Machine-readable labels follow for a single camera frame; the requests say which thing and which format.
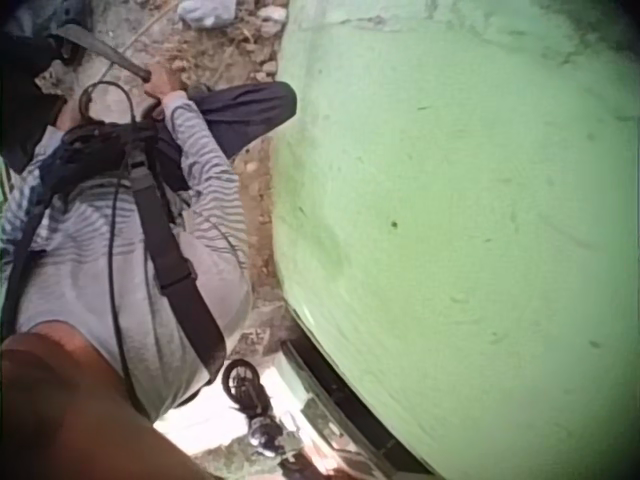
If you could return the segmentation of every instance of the cord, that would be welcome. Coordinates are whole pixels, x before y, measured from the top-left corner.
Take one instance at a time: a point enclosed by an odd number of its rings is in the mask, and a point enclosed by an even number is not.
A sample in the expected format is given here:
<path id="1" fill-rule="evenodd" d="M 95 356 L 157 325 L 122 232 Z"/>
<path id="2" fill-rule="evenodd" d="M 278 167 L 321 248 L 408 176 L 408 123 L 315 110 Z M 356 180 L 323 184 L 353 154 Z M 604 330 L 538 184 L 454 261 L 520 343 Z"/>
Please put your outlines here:
<path id="1" fill-rule="evenodd" d="M 131 99 L 131 95 L 126 89 L 116 83 L 111 81 L 98 81 L 92 83 L 88 87 L 86 87 L 79 99 L 79 110 L 80 115 L 82 116 L 84 121 L 91 121 L 91 117 L 89 116 L 89 105 L 91 104 L 92 95 L 97 87 L 100 85 L 110 86 L 117 88 L 120 90 L 125 98 L 127 99 L 127 103 L 129 104 L 129 112 L 130 112 L 130 120 L 131 120 L 131 130 L 129 138 L 127 139 L 126 145 L 128 148 L 131 146 L 133 141 L 133 133 L 137 128 L 136 114 L 133 107 L 133 100 Z M 111 321 L 113 323 L 113 331 L 116 337 L 116 344 L 118 347 L 118 355 L 120 356 L 120 364 L 122 366 L 122 376 L 124 378 L 125 387 L 127 389 L 127 395 L 129 396 L 129 400 L 133 407 L 145 417 L 149 417 L 146 409 L 142 405 L 140 398 L 138 397 L 135 385 L 133 383 L 133 377 L 131 376 L 131 369 L 129 367 L 129 362 L 127 361 L 127 355 L 124 350 L 124 340 L 122 335 L 122 326 L 120 325 L 120 319 L 118 315 L 118 306 L 116 304 L 116 294 L 115 294 L 115 279 L 114 279 L 114 271 L 113 271 L 113 257 L 114 257 L 114 248 L 115 248 L 115 237 L 116 237 L 116 216 L 118 210 L 118 196 L 120 194 L 120 189 L 122 188 L 122 176 L 125 173 L 127 167 L 126 158 L 122 162 L 120 170 L 118 172 L 118 179 L 116 181 L 116 189 L 113 193 L 113 202 L 111 204 L 111 224 L 109 226 L 109 244 L 107 247 L 107 277 L 109 283 L 109 304 L 111 307 Z"/>

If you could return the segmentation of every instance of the green wall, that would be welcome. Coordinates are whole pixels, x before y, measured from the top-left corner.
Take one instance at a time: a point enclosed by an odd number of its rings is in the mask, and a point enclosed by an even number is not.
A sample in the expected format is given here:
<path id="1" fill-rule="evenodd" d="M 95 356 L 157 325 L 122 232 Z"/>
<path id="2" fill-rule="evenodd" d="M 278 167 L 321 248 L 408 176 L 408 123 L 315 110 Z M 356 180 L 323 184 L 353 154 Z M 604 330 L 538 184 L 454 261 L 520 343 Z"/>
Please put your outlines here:
<path id="1" fill-rule="evenodd" d="M 285 294 L 450 480 L 614 480 L 640 456 L 640 75 L 592 4 L 292 0 Z"/>

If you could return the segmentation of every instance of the harness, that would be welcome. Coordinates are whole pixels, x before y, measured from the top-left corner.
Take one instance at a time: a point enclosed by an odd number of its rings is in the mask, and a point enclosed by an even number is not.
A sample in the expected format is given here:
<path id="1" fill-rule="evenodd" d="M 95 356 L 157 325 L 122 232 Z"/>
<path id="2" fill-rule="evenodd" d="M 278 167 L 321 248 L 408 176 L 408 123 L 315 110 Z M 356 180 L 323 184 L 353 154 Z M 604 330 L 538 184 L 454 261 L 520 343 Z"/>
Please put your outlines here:
<path id="1" fill-rule="evenodd" d="M 69 195 L 80 183 L 98 175 L 121 172 L 131 182 L 145 246 L 155 270 L 160 292 L 167 298 L 185 337 L 209 372 L 210 382 L 215 380 L 226 358 L 226 342 L 197 288 L 196 273 L 182 255 L 171 230 L 171 211 L 164 188 L 158 187 L 161 185 L 160 175 L 153 161 L 152 152 L 156 140 L 156 127 L 151 120 L 134 122 L 132 125 L 92 121 L 67 132 L 58 148 L 43 160 L 39 168 L 41 188 L 29 201 L 27 222 L 14 250 L 13 266 L 2 306 L 2 341 L 16 333 L 22 294 L 38 261 L 46 254 L 45 251 L 32 250 L 31 246 L 54 197 Z M 112 246 L 119 187 L 120 180 L 113 205 L 109 252 L 110 281 L 113 280 Z M 129 397 L 136 410 L 148 418 L 135 392 L 126 362 L 111 282 L 110 286 L 114 330 Z"/>

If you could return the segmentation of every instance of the tire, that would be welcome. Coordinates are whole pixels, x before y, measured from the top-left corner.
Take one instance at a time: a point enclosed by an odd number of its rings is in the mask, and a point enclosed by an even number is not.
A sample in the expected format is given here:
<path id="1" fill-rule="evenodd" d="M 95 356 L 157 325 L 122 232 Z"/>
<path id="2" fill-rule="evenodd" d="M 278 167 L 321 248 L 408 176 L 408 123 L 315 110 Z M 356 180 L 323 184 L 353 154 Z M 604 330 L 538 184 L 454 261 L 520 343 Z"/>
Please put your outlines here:
<path id="1" fill-rule="evenodd" d="M 251 379 L 249 380 L 249 384 L 253 387 L 256 395 L 258 395 L 258 392 L 263 388 L 262 384 L 260 383 L 260 373 L 258 372 L 258 369 L 253 365 L 253 363 L 243 358 L 232 360 L 225 367 L 224 371 L 222 372 L 222 389 L 224 390 L 224 393 L 227 395 L 227 397 L 229 397 L 229 399 L 240 408 L 255 408 L 257 407 L 257 405 L 247 405 L 245 399 L 238 397 L 233 389 L 233 386 L 231 385 L 233 374 L 239 368 L 245 368 L 250 373 Z"/>

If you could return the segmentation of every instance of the gray shirt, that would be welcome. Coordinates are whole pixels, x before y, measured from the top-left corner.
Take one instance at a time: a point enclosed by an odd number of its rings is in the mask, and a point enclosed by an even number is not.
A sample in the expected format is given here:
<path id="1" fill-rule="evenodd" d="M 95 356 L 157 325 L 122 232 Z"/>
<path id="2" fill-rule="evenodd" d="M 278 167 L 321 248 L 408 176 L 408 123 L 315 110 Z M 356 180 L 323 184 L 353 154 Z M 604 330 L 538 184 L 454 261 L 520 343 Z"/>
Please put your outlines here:
<path id="1" fill-rule="evenodd" d="M 232 348 L 251 308 L 246 273 L 247 239 L 238 178 L 184 94 L 165 101 L 167 126 L 183 149 L 182 170 L 191 190 L 168 192 L 178 218 L 174 233 L 194 265 L 197 284 Z M 12 193 L 2 226 L 2 280 L 26 221 L 29 195 L 40 184 L 38 167 L 60 143 L 50 127 L 34 161 Z M 18 331 L 60 320 L 79 330 L 119 372 L 113 331 L 107 249 L 116 174 L 87 181 L 66 199 L 56 198 L 32 248 L 46 250 L 22 297 Z M 155 421 L 200 388 L 208 374 L 156 285 L 140 220 L 127 181 L 117 205 L 115 297 L 136 392 Z"/>

